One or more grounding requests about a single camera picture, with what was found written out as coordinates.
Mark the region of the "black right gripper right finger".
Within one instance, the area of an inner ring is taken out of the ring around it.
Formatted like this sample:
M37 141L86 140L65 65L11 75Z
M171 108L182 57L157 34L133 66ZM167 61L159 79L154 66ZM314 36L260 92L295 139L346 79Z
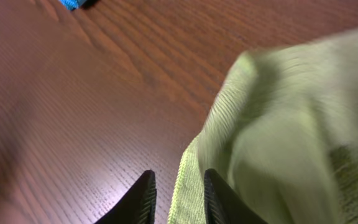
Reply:
M267 224L214 169L204 173L204 212L206 224Z

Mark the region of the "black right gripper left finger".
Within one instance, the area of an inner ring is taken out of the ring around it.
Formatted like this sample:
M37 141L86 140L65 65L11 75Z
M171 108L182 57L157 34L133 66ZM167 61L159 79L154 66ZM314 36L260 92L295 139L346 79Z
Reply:
M146 170L118 203L94 224L154 224L156 201L155 172Z

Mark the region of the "light green microfiber cloth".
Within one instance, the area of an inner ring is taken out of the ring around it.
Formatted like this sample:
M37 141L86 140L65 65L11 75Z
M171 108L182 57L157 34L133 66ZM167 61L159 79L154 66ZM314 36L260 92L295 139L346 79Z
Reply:
M169 223L230 222L212 174L267 223L358 223L358 28L240 54L185 149Z

